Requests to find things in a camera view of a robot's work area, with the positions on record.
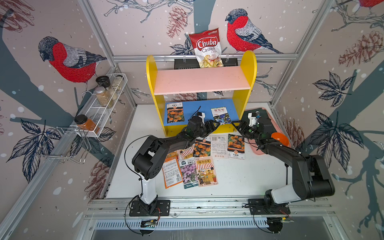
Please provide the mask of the blue flower seed bag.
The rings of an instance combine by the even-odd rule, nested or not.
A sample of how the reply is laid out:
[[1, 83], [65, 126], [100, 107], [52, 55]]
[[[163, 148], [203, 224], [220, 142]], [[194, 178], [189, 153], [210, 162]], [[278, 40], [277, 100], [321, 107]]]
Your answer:
[[220, 123], [220, 125], [226, 125], [232, 122], [226, 107], [212, 108], [211, 112], [214, 121]]

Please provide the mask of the black orange marigold seed bag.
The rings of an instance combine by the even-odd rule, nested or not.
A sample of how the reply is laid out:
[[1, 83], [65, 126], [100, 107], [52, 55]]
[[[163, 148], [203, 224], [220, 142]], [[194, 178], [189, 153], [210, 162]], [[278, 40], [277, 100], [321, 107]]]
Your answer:
[[211, 156], [211, 137], [197, 138], [194, 144], [193, 157], [203, 158]]

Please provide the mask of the pink storefront seed bag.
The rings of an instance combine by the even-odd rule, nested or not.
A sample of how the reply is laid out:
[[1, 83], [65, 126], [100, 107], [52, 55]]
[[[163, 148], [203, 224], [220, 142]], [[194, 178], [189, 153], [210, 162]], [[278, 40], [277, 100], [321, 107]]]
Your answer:
[[196, 158], [199, 187], [218, 185], [216, 168], [212, 157]]
[[194, 156], [194, 147], [189, 147], [185, 150], [181, 150], [179, 152], [179, 158], [180, 160], [186, 160], [186, 159], [190, 159]]
[[228, 137], [226, 135], [211, 135], [211, 157], [214, 160], [228, 158]]
[[166, 159], [171, 159], [171, 160], [176, 159], [176, 160], [178, 160], [179, 159], [179, 152], [175, 151], [175, 152], [167, 154]]

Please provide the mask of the orange bordered seed bag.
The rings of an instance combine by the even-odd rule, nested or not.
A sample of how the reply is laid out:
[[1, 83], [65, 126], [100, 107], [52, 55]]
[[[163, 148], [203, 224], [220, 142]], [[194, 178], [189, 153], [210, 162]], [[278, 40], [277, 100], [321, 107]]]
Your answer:
[[166, 158], [162, 166], [162, 170], [166, 189], [183, 182], [179, 159], [177, 156]]

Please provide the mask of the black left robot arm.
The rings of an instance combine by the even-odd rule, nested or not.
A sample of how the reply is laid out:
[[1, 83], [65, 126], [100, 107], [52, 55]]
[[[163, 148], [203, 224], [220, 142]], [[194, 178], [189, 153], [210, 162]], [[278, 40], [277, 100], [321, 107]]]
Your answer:
[[157, 202], [156, 184], [152, 181], [160, 172], [169, 153], [191, 147], [197, 138], [205, 138], [218, 129], [220, 123], [209, 120], [203, 122], [199, 116], [189, 119], [188, 125], [174, 137], [157, 138], [149, 135], [132, 158], [134, 170], [142, 180], [140, 202], [152, 207]]

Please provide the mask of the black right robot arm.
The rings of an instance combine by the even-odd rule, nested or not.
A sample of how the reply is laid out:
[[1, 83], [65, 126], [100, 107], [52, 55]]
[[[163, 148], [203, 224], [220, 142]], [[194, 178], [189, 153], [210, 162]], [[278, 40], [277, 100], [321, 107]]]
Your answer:
[[254, 140], [264, 154], [276, 157], [292, 168], [292, 183], [265, 193], [266, 207], [282, 206], [307, 199], [330, 197], [335, 194], [335, 186], [323, 157], [303, 155], [301, 152], [283, 145], [272, 135], [276, 129], [269, 118], [251, 118], [246, 121], [233, 121], [232, 125], [248, 140]]

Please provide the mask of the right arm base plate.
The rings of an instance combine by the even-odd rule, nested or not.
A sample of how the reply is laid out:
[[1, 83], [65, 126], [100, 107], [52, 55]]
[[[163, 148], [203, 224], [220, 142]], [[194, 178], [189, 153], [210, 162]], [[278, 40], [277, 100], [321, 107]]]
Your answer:
[[264, 199], [248, 199], [244, 208], [250, 209], [251, 215], [290, 215], [288, 204], [267, 204]]

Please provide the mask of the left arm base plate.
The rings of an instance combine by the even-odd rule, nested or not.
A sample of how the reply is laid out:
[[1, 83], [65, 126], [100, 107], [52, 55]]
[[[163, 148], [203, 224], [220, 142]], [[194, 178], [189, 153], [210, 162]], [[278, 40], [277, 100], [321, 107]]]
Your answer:
[[147, 216], [169, 216], [171, 201], [155, 199], [151, 204], [146, 204], [142, 200], [134, 200], [129, 207], [130, 217]]

